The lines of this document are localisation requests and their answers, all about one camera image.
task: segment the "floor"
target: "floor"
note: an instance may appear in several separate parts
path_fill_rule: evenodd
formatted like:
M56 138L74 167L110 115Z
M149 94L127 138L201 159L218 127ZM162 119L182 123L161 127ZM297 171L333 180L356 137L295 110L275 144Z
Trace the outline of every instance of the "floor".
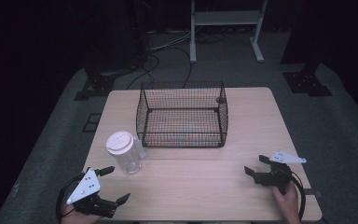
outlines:
M319 192L325 220L358 223L357 104L338 75L324 65L319 66L316 76L332 96L292 93L282 73L299 71L303 64L280 64L290 32L261 34L264 63L255 60L251 35L219 35L214 38L221 41L198 44L194 64L186 55L188 42L156 52L144 65L149 74L139 68L117 78L113 90L137 90L142 81L150 79L185 81L189 74L188 81L222 80L226 87L270 88L298 155L308 161L304 169L312 188ZM157 47L176 38L177 34L152 34L150 41ZM0 211L0 223L57 223L54 209L58 192L82 171L94 135L92 127L85 130L85 125L90 116L102 113L106 101L104 96L75 101L86 81L87 74L81 69L68 83Z

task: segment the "wire basket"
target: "wire basket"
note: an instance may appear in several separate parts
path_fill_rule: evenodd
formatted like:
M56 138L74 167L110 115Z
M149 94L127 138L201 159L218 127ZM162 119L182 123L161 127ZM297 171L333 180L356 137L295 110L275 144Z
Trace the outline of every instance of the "wire basket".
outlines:
M223 82L141 86L136 132L144 147L222 147L227 126Z

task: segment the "person's hand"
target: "person's hand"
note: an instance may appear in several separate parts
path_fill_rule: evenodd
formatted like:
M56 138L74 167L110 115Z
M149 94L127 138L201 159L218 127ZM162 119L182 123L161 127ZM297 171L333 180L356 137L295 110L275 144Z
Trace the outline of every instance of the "person's hand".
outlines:
M81 214L75 210L73 205L65 205L64 207L64 214L67 214L66 216L62 217L62 224L92 224L96 223L98 220L100 220L102 217L94 216L94 215L84 215Z
M287 224L299 224L298 196L295 183L293 181L289 182L284 195L275 186L271 190L284 221Z

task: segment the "white lid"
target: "white lid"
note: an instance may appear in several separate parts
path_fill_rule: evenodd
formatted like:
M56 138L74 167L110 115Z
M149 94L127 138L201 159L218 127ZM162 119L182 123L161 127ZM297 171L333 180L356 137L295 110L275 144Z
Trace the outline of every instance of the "white lid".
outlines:
M133 145L133 138L130 133L127 132L117 132L107 139L106 149L114 154L121 155L126 153Z

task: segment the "wooden table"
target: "wooden table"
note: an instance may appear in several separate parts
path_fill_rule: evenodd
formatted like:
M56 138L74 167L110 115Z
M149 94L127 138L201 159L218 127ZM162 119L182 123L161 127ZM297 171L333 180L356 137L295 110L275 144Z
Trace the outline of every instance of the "wooden table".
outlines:
M243 166L269 172L258 155L278 149L296 155L279 108L268 88L226 88L228 132L220 148L147 148L142 170L124 175L105 149L115 132L136 135L140 91L112 91L85 163L101 169L115 166L99 178L106 200L130 193L113 220L130 221L257 221L282 220L271 191L256 185ZM301 164L291 164L304 188L310 189ZM322 212L314 195L307 195L303 220L319 220Z

